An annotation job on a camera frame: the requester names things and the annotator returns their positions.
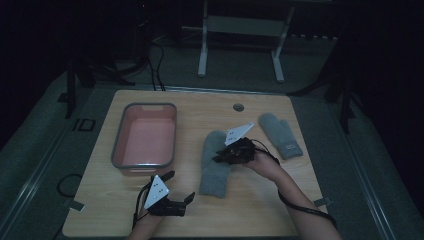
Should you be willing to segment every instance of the plastic container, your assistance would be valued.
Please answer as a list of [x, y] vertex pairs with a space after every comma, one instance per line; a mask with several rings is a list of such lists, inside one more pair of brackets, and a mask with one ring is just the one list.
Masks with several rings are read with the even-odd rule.
[[174, 161], [177, 108], [172, 103], [132, 103], [123, 113], [112, 164], [125, 175], [158, 174]]

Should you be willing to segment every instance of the white paper triangle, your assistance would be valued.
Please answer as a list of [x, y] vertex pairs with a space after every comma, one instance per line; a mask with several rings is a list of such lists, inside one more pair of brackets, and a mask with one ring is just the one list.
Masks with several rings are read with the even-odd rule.
[[246, 125], [228, 129], [227, 138], [225, 139], [225, 145], [228, 146], [233, 142], [238, 141], [240, 138], [244, 136], [255, 124], [250, 122]]
[[163, 197], [168, 195], [169, 189], [166, 187], [165, 183], [156, 175], [153, 179], [152, 186], [150, 187], [149, 195], [147, 195], [146, 203], [144, 208], [148, 209], [157, 201], [161, 200]]

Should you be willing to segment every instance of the gray mitten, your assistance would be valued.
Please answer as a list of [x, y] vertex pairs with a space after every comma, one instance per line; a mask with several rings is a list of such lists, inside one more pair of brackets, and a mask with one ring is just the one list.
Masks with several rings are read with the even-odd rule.
[[279, 121], [272, 113], [265, 113], [259, 117], [259, 124], [284, 160], [303, 155], [287, 120]]
[[213, 195], [219, 198], [225, 197], [227, 190], [227, 177], [230, 173], [230, 165], [225, 162], [217, 163], [213, 157], [217, 156], [217, 151], [223, 150], [226, 134], [221, 131], [213, 131], [206, 136], [203, 152], [199, 193], [203, 195]]

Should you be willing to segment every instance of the wooden table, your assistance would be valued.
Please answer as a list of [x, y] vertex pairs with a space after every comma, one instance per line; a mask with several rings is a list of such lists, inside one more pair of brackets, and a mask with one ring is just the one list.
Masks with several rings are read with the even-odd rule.
[[[69, 237], [127, 236], [137, 194], [148, 176], [124, 176], [111, 163], [111, 153], [125, 106], [133, 102], [170, 102], [177, 106], [177, 137], [173, 168], [175, 177], [166, 182], [169, 198], [182, 201], [198, 192], [203, 142], [213, 130], [226, 131], [249, 122], [255, 126], [245, 135], [263, 142], [281, 159], [258, 124], [265, 112], [287, 119], [304, 156], [282, 161], [311, 200], [321, 191], [300, 131], [291, 101], [285, 96], [229, 93], [118, 91], [81, 180], [75, 201], [83, 211], [70, 210], [63, 227]], [[233, 109], [241, 103], [244, 111]], [[267, 179], [240, 165], [231, 167], [224, 199], [196, 194], [184, 217], [167, 217], [156, 237], [243, 237], [297, 235], [277, 189]]]

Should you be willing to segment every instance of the human arm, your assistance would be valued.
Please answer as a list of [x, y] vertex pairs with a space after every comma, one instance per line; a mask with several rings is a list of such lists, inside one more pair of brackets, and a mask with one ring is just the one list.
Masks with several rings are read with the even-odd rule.
[[[146, 194], [143, 196], [143, 203], [146, 201]], [[128, 235], [127, 240], [147, 240], [156, 232], [164, 216], [151, 215], [144, 207], [141, 208], [134, 228]]]
[[[280, 194], [288, 202], [319, 211], [291, 176], [268, 155], [257, 152], [254, 160], [244, 164], [244, 166], [274, 182]], [[328, 219], [290, 207], [287, 207], [287, 210], [301, 239], [341, 239], [337, 229]]]

